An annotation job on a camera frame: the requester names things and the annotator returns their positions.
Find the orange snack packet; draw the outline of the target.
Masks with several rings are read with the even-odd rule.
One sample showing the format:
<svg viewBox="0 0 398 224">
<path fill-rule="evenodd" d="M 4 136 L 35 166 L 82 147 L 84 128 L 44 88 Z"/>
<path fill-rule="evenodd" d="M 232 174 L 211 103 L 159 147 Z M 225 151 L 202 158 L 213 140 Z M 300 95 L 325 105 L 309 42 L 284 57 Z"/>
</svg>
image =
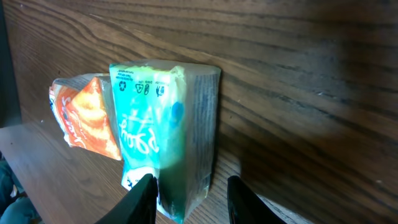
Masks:
<svg viewBox="0 0 398 224">
<path fill-rule="evenodd" d="M 57 78 L 49 87 L 50 108 L 70 147 L 120 161 L 116 115 L 108 73 Z"/>
</svg>

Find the small teal white packet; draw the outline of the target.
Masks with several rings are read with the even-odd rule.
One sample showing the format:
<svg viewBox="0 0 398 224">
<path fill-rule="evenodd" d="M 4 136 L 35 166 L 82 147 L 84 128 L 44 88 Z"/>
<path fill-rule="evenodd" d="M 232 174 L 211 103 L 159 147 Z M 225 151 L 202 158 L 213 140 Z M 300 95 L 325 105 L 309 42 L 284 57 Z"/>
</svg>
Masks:
<svg viewBox="0 0 398 224">
<path fill-rule="evenodd" d="M 152 174 L 158 211 L 183 223 L 210 188 L 221 69 L 145 59 L 113 63 L 109 74 L 121 184 L 131 190 Z"/>
</svg>

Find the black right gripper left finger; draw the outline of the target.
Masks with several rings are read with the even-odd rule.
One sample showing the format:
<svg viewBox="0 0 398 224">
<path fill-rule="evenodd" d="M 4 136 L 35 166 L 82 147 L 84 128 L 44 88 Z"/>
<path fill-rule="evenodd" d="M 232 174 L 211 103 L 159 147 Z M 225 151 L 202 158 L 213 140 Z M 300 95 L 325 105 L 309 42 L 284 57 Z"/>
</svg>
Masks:
<svg viewBox="0 0 398 224">
<path fill-rule="evenodd" d="M 157 179 L 146 174 L 96 224 L 155 224 L 157 193 Z"/>
</svg>

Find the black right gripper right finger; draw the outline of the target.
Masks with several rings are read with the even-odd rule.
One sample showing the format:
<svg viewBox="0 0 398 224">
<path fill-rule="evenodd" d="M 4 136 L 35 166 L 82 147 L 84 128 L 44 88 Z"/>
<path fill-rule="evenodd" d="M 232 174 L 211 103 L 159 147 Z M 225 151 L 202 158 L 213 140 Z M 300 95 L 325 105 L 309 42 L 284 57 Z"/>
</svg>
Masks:
<svg viewBox="0 0 398 224">
<path fill-rule="evenodd" d="M 285 224 L 241 179 L 228 178 L 230 224 Z"/>
</svg>

